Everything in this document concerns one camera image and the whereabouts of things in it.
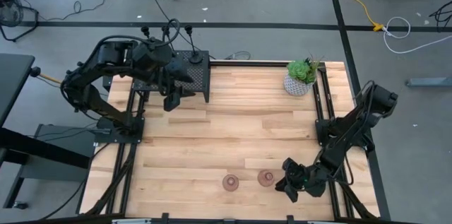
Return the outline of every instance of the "cable bundle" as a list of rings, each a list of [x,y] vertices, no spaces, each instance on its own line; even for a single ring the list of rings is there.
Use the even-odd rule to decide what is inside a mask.
[[[450,6],[452,4],[452,1],[444,4],[441,8],[439,8],[436,12],[432,13],[429,17],[434,17],[435,21],[436,21],[436,31],[438,31],[438,33],[440,33],[441,31],[444,30],[444,28],[447,26],[447,24],[449,23],[449,21],[452,18],[452,11],[446,11],[443,12],[443,10],[447,7]],[[449,16],[447,16],[444,19],[441,19],[441,15],[445,15],[445,14],[449,14]],[[439,27],[439,23],[444,23],[443,27],[440,29]]]

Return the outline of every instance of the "small wooden disc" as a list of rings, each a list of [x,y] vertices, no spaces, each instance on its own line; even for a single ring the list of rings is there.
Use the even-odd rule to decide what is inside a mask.
[[[275,176],[272,172],[268,170],[262,170],[259,172],[259,175],[257,175],[257,180],[260,185],[264,187],[271,186],[275,181]]]
[[[227,191],[234,191],[239,187],[239,178],[237,178],[235,175],[226,175],[225,178],[223,178],[223,188]]]

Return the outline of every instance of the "metal mesh enclosure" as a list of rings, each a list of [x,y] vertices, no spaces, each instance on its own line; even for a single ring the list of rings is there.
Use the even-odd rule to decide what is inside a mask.
[[[184,89],[196,92],[204,93],[206,102],[208,102],[208,93],[210,91],[210,68],[209,68],[209,55],[208,51],[198,51],[200,55],[203,55],[203,61],[199,64],[191,64],[189,58],[193,51],[175,51],[177,55],[182,55],[182,58],[188,66],[187,72],[194,80],[193,83],[185,83],[181,81],[175,81],[176,86],[182,86]],[[158,91],[157,86],[147,86],[140,80],[135,80],[133,85],[134,90],[142,91]]]

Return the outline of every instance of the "wooden tabletop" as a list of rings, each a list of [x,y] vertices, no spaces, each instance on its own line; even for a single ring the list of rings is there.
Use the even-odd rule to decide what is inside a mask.
[[[335,114],[343,116],[354,107],[344,63],[326,62],[326,68]],[[278,181],[286,158],[310,165],[320,150],[313,93],[288,95],[283,87],[286,73],[284,67],[213,66],[210,103],[198,94],[184,98],[172,112],[163,111],[163,97],[151,93],[126,216],[160,218],[169,213],[170,218],[284,220],[293,215],[295,220],[332,220],[328,189],[319,198],[300,192],[293,204],[274,186],[262,187],[257,181],[264,169],[271,170]],[[109,103],[125,110],[130,85],[130,78],[115,77]],[[328,117],[321,81],[319,88]],[[111,182],[117,147],[108,146],[94,159],[81,213],[94,205]],[[355,177],[353,191],[379,216],[364,151],[352,148],[347,155]],[[239,178],[234,192],[222,187],[228,174]],[[342,192],[336,187],[344,216]],[[120,184],[116,210],[121,188]]]

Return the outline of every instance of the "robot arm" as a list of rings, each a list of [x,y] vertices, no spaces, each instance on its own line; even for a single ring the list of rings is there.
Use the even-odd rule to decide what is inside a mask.
[[[134,41],[106,41],[119,37]],[[174,55],[168,45],[170,41],[122,35],[106,37],[99,41],[85,63],[78,62],[77,69],[66,72],[61,93],[76,112],[92,110],[113,121],[115,126],[131,130],[134,122],[131,114],[120,112],[105,102],[91,84],[101,76],[130,76],[159,85],[160,93],[167,96],[164,109],[171,111],[179,105],[180,98],[194,94],[174,85],[174,80],[192,82],[193,79],[188,75],[183,61]]]
[[[360,214],[370,216],[362,209],[361,203],[352,190],[343,181],[338,180],[338,173],[343,166],[347,151],[352,146],[361,146],[368,151],[374,149],[374,143],[366,131],[374,127],[381,118],[392,114],[398,96],[370,81],[364,87],[364,93],[358,95],[363,101],[345,117],[316,123],[317,136],[322,146],[314,164],[304,166],[288,158],[282,165],[285,177],[277,184],[277,191],[285,192],[292,202],[298,200],[298,191],[306,191],[312,196],[321,196],[330,179],[340,183],[353,204],[360,208]]]

